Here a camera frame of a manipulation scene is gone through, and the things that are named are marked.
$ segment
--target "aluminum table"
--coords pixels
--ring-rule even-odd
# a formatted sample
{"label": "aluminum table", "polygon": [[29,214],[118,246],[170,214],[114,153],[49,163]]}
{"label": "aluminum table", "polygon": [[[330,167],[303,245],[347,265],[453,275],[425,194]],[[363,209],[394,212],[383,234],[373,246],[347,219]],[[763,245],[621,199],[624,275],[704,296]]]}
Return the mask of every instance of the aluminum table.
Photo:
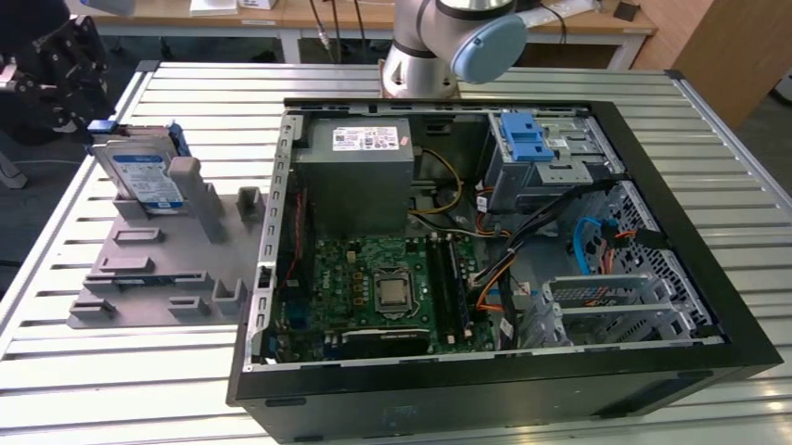
{"label": "aluminum table", "polygon": [[[266,192],[283,97],[373,97],[377,76],[370,66],[163,63],[135,73],[119,116],[138,124],[176,119],[218,192],[243,185]],[[461,88],[466,97],[618,105],[787,364],[645,417],[370,443],[789,443],[792,200],[687,82],[663,72],[516,69]],[[0,305],[0,443],[274,443],[226,406],[234,325],[66,325],[116,214],[114,191],[86,160]]]}

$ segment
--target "label sticker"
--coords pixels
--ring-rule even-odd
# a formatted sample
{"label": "label sticker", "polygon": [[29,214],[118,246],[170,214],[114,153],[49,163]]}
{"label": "label sticker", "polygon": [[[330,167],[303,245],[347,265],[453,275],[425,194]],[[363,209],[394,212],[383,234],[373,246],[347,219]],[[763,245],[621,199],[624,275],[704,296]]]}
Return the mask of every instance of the label sticker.
{"label": "label sticker", "polygon": [[162,156],[118,155],[112,160],[124,185],[144,206],[159,212],[174,212],[174,209],[184,205],[176,184],[164,173]]}
{"label": "label sticker", "polygon": [[333,130],[333,151],[398,150],[395,127],[338,127]]}
{"label": "label sticker", "polygon": [[243,20],[243,25],[275,26],[273,20]]}
{"label": "label sticker", "polygon": [[481,213],[486,213],[486,197],[476,197],[476,208]]}
{"label": "label sticker", "polygon": [[514,326],[512,326],[512,323],[509,323],[505,318],[500,319],[500,330],[508,338],[512,338],[514,335]]}
{"label": "label sticker", "polygon": [[548,146],[553,148],[569,148],[569,144],[566,143],[566,139],[548,139]]}

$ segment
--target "white box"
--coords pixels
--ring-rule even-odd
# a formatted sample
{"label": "white box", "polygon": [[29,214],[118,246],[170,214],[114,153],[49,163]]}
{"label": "white box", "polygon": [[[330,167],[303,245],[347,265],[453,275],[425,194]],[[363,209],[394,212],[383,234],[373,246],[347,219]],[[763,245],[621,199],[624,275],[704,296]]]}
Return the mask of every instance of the white box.
{"label": "white box", "polygon": [[190,3],[190,16],[230,16],[236,14],[234,0],[192,0]]}
{"label": "white box", "polygon": [[239,6],[256,9],[273,9],[278,0],[239,0]]}

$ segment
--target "blue hard drive label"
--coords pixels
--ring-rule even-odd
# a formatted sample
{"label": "blue hard drive label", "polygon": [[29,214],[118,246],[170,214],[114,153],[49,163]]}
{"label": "blue hard drive label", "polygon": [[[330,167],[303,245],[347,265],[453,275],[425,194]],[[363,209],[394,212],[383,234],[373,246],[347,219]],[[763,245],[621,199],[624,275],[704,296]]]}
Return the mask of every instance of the blue hard drive label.
{"label": "blue hard drive label", "polygon": [[116,155],[112,161],[124,185],[152,213],[175,212],[184,205],[162,156]]}

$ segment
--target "power supply label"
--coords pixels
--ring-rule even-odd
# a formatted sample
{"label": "power supply label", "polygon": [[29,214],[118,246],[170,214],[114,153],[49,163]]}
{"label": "power supply label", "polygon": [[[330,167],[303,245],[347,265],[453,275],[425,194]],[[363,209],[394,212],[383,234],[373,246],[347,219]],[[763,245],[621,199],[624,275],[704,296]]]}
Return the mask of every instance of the power supply label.
{"label": "power supply label", "polygon": [[333,130],[333,151],[398,150],[395,127],[338,127]]}
{"label": "power supply label", "polygon": [[164,158],[158,155],[112,157],[122,181],[152,213],[170,213],[184,205],[176,184],[166,174]]}

